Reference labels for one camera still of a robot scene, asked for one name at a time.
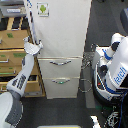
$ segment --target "gray floor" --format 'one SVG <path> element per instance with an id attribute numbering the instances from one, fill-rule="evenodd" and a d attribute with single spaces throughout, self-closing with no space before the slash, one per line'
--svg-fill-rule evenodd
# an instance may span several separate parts
<path id="1" fill-rule="evenodd" d="M 120 12 L 128 6 L 128 1 L 124 1 L 106 0 L 99 3 L 92 0 L 85 54 L 91 52 L 91 44 L 109 46 L 111 36 L 116 32 L 126 36 L 120 22 Z M 81 71 L 81 79 L 91 80 L 90 67 Z M 88 90 L 90 83 L 80 80 L 80 88 Z M 101 110 L 96 109 L 100 104 L 94 98 L 92 90 L 87 93 L 79 90 L 77 99 L 23 98 L 22 102 L 24 114 L 17 128 L 36 128 L 39 125 L 79 125 L 83 128 L 92 128 L 91 115 L 98 117 L 102 128 L 106 121 Z"/>

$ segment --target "white robot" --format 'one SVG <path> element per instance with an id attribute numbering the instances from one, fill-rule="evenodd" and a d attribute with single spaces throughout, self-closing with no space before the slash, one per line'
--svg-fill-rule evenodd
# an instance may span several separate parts
<path id="1" fill-rule="evenodd" d="M 120 19 L 128 33 L 128 9 L 122 10 Z M 115 33 L 110 47 L 96 47 L 92 69 L 93 90 L 98 99 L 117 104 L 128 90 L 128 37 Z"/>
<path id="2" fill-rule="evenodd" d="M 23 113 L 20 98 L 23 97 L 25 87 L 34 66 L 34 56 L 43 48 L 28 42 L 29 37 L 24 39 L 24 49 L 27 55 L 22 60 L 22 70 L 7 84 L 7 92 L 0 95 L 0 128 L 15 128 Z"/>

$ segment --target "white drawer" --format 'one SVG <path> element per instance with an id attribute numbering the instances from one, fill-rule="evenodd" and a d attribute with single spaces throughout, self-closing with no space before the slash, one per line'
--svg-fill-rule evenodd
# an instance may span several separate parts
<path id="1" fill-rule="evenodd" d="M 76 98 L 79 79 L 43 79 L 47 99 L 53 98 Z"/>
<path id="2" fill-rule="evenodd" d="M 82 59 L 38 60 L 42 78 L 79 77 Z"/>

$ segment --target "label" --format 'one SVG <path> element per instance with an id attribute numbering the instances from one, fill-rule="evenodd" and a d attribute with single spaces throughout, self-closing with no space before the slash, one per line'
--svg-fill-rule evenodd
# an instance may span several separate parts
<path id="1" fill-rule="evenodd" d="M 13 53 L 15 58 L 24 58 L 26 56 L 26 53 Z"/>
<path id="2" fill-rule="evenodd" d="M 39 16 L 49 16 L 49 7 L 48 3 L 37 3 L 37 10 L 38 10 L 38 15 Z"/>
<path id="3" fill-rule="evenodd" d="M 8 13 L 20 13 L 20 9 L 7 9 Z"/>
<path id="4" fill-rule="evenodd" d="M 9 67 L 9 69 L 13 69 L 13 67 Z"/>
<path id="5" fill-rule="evenodd" d="M 0 57 L 6 57 L 5 55 L 0 55 Z"/>
<path id="6" fill-rule="evenodd" d="M 127 75 L 127 70 L 120 65 L 113 76 L 113 80 L 118 86 L 120 86 L 126 75 Z"/>
<path id="7" fill-rule="evenodd" d="M 7 33 L 8 38 L 13 38 L 12 33 Z"/>

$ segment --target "white panel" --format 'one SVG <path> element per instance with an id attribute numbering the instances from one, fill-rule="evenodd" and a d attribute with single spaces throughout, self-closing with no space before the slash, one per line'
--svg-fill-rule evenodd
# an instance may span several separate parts
<path id="1" fill-rule="evenodd" d="M 43 82 L 48 99 L 77 97 L 79 79 L 70 79 L 64 84 L 57 84 L 48 79 L 44 79 Z"/>
<path id="2" fill-rule="evenodd" d="M 39 57 L 82 56 L 91 0 L 30 0 L 38 39 L 44 49 Z M 29 17 L 27 1 L 24 0 Z M 40 17 L 37 2 L 48 3 L 49 16 Z"/>
<path id="3" fill-rule="evenodd" d="M 67 64 L 60 65 L 63 62 L 71 61 Z M 51 59 L 38 60 L 42 78 L 57 78 L 57 77 L 79 77 L 82 65 L 82 59 Z"/>

